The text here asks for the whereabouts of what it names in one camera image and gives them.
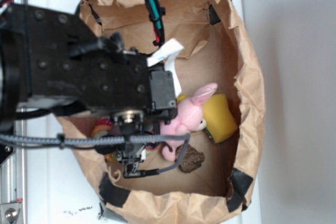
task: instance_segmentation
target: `white surface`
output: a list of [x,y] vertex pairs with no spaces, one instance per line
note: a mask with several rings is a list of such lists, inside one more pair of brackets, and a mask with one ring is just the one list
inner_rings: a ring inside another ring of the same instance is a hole
[[[31,4],[73,13],[79,0],[30,0]],[[242,16],[241,0],[233,0]],[[28,122],[31,136],[56,136],[59,124],[47,119]],[[28,152],[28,224],[30,223],[118,223],[98,220],[99,199],[69,150]],[[247,211],[226,224],[260,224],[258,181],[253,203]]]
[[336,223],[336,0],[243,0],[266,82],[263,223]]

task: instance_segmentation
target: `white wall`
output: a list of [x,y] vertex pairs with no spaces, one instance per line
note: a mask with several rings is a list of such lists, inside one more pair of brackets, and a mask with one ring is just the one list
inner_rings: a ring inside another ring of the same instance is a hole
[[336,223],[336,0],[243,0],[266,82],[262,222]]

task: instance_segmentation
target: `rock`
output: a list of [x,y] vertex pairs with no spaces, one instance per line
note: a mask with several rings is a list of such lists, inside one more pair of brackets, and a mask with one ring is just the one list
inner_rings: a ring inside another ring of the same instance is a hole
[[[176,159],[178,159],[182,146],[176,150]],[[191,173],[192,171],[201,167],[202,162],[204,161],[205,156],[203,152],[198,152],[195,148],[188,145],[188,148],[185,152],[184,159],[180,164],[180,168],[185,173]]]

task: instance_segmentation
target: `green cable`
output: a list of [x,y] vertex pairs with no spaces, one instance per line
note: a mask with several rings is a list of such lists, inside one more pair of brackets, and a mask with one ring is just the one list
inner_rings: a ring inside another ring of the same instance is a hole
[[[154,14],[154,18],[155,19],[158,19],[160,18],[160,15],[159,15],[159,12],[158,12],[158,9],[156,9],[156,5],[155,5],[155,1],[154,0],[148,0],[151,7],[152,7],[152,10],[153,10],[153,14]],[[158,27],[158,29],[161,29],[162,26],[161,26],[161,22],[158,20],[156,21],[156,26]]]

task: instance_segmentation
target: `small toy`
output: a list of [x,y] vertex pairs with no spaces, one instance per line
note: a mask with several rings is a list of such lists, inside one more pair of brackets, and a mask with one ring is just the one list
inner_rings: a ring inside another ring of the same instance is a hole
[[227,140],[238,129],[224,94],[213,95],[203,104],[203,112],[207,122],[205,131],[214,143]]
[[[217,87],[216,83],[207,84],[198,89],[192,97],[183,99],[177,106],[177,117],[168,125],[161,124],[161,135],[184,135],[204,129],[206,121],[203,118],[202,104],[216,92]],[[167,141],[166,146],[162,148],[163,157],[174,162],[176,149],[182,144],[183,141]]]

